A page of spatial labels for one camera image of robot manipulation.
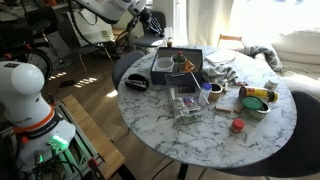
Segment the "round table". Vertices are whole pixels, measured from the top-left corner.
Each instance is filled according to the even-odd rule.
[[[209,46],[184,46],[202,49],[203,57],[218,51]],[[279,99],[269,103],[271,112],[261,121],[251,120],[242,113],[215,110],[217,104],[232,106],[237,103],[239,86],[229,88],[219,101],[202,108],[202,121],[174,125],[174,117],[166,86],[153,85],[150,67],[156,52],[142,57],[124,74],[118,88],[118,105],[130,130],[146,145],[163,155],[181,161],[211,168],[240,167],[269,157],[283,147],[291,137],[297,120],[294,99],[280,79],[276,91]],[[203,67],[211,66],[204,60]],[[263,87],[270,78],[277,78],[262,61],[236,53],[235,61],[224,66],[236,70],[238,81],[250,86]],[[138,92],[125,86],[130,74],[138,73],[150,82],[147,91]],[[229,130],[232,120],[242,118],[246,126],[241,133]]]

